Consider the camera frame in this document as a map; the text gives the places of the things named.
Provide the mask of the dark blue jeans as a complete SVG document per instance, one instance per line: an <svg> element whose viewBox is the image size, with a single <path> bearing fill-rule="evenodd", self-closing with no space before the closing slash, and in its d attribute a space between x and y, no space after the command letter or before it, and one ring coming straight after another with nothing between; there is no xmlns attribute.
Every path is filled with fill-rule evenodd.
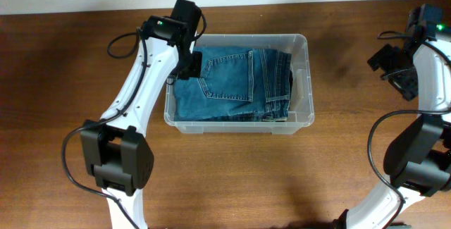
<svg viewBox="0 0 451 229"><path fill-rule="evenodd" d="M274 122L288 118L292 55L277 49L196 47L198 78L173 86L176 121Z"/></svg>

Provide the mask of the clear plastic storage bin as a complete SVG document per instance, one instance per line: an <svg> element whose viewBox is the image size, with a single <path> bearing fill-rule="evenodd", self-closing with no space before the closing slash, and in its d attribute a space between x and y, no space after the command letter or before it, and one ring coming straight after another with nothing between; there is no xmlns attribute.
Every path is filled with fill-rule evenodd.
<svg viewBox="0 0 451 229"><path fill-rule="evenodd" d="M282 122L176 121L172 86L166 88L164 120L184 134L207 132L269 132L292 135L314 122L314 102L307 39L301 34L220 35L207 34L197 41L199 47L251 47L277 49L292 55L292 96L288 119Z"/></svg>

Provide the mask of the black cloth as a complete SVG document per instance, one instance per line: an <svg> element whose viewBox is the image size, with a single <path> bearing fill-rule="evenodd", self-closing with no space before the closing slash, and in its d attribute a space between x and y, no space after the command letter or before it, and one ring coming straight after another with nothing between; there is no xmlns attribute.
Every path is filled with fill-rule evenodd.
<svg viewBox="0 0 451 229"><path fill-rule="evenodd" d="M291 98L292 98L292 87L293 87L293 73L292 73L292 71L290 70L290 72L289 72L289 86L290 86L290 98L289 98L289 101L291 101Z"/></svg>

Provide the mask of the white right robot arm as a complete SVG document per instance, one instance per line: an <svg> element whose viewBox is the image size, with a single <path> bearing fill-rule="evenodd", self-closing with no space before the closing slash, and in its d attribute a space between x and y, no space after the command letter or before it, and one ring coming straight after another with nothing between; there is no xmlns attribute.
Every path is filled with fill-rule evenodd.
<svg viewBox="0 0 451 229"><path fill-rule="evenodd" d="M401 39L401 48L386 44L367 63L381 69L407 101L419 100L417 109L381 116L367 140L369 164L379 179L366 198L335 219L332 228L394 228L394 220L409 206L450 191L450 26L443 10L424 4L409 12L404 32L384 31L379 39ZM393 116L416 119L388 146L383 170L372 155L376 128Z"/></svg>

